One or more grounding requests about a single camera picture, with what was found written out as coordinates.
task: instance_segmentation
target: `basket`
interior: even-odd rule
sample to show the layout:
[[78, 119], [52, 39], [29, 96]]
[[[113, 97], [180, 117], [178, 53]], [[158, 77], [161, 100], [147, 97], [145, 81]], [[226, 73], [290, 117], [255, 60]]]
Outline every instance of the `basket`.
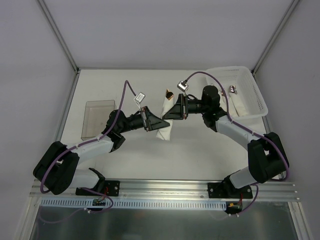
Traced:
[[[229, 95], [229, 87], [236, 86], [237, 94], [240, 96], [248, 115], [235, 116], [235, 120], [257, 119], [268, 114], [268, 108], [264, 98], [252, 76], [250, 70], [245, 66], [215, 67], [206, 70], [208, 74], [214, 76], [222, 84], [225, 92]], [[221, 88], [214, 79], [206, 76], [208, 85]]]

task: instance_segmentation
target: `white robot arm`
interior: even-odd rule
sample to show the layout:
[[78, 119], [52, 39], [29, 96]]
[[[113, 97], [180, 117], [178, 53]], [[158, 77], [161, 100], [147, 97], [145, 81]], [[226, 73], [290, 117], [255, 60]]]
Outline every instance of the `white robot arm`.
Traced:
[[147, 106], [129, 117], [121, 110], [115, 110], [110, 114], [101, 135], [77, 144], [64, 145], [60, 141], [52, 143], [33, 170], [33, 175], [44, 182], [44, 186], [55, 195], [63, 193], [69, 187], [78, 188], [76, 194], [79, 195], [82, 195], [81, 188], [100, 193], [105, 189], [105, 177], [94, 168], [77, 169], [78, 164], [120, 148], [126, 140], [121, 133], [140, 128], [149, 132], [169, 126], [168, 122], [153, 115]]

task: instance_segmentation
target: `white backdrop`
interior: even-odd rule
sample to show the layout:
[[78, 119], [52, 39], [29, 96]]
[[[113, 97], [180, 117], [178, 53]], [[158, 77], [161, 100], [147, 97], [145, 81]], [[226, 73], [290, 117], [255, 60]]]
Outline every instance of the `white backdrop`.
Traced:
[[257, 73], [260, 90], [290, 162], [314, 239], [320, 239], [320, 1], [301, 1]]
[[11, 240], [74, 72], [35, 0], [0, 5], [0, 239]]
[[291, 0], [46, 0], [78, 67], [252, 69]]

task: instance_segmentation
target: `small object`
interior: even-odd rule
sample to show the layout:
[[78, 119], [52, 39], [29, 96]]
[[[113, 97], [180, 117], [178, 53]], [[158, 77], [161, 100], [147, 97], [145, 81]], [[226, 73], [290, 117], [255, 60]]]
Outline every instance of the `small object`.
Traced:
[[[175, 105], [174, 93], [167, 89], [162, 104], [161, 117], [163, 117]], [[171, 129], [174, 123], [173, 120], [165, 120], [170, 125], [168, 127], [160, 128], [156, 132], [156, 137], [161, 140], [170, 141]]]
[[230, 91], [230, 93], [232, 93], [232, 94], [238, 94], [236, 86], [231, 85], [231, 86], [229, 87], [229, 91]]
[[166, 99], [168, 99], [170, 101], [174, 97], [174, 93], [172, 91], [170, 91], [169, 89], [166, 89], [165, 97], [166, 97]]
[[135, 97], [134, 97], [134, 102], [138, 106], [139, 109], [141, 109], [140, 104], [142, 101], [145, 99], [146, 95], [143, 94], [142, 92], [139, 92]]
[[187, 92], [189, 85], [185, 81], [181, 81], [177, 85], [178, 89], [180, 89], [182, 92]]

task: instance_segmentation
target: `towel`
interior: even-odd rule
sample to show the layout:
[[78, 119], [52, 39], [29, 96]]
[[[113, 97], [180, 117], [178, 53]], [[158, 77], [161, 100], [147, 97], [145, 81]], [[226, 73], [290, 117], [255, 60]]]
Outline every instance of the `towel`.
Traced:
[[[220, 106], [222, 107], [223, 110], [227, 111], [227, 103], [226, 103], [226, 98], [224, 96], [221, 95], [221, 92], [218, 91], [219, 95], [220, 95]], [[237, 111], [235, 109], [234, 103], [232, 101], [232, 99], [230, 98], [230, 96], [227, 95], [228, 98], [228, 103], [229, 103], [229, 114], [232, 117], [238, 117]]]
[[[162, 104], [162, 112], [161, 112], [161, 118], [175, 105], [175, 98], [174, 94], [169, 91], [169, 89], [166, 90], [165, 97]], [[156, 137], [162, 140], [169, 141], [170, 135], [171, 135], [171, 129], [172, 124], [174, 123], [173, 120], [165, 120], [170, 124], [168, 127], [160, 128], [156, 132]]]
[[232, 99], [233, 105], [235, 107], [236, 112], [239, 116], [246, 116], [248, 115], [248, 112], [246, 110], [246, 107], [244, 103], [242, 102], [239, 94], [230, 93], [230, 98]]

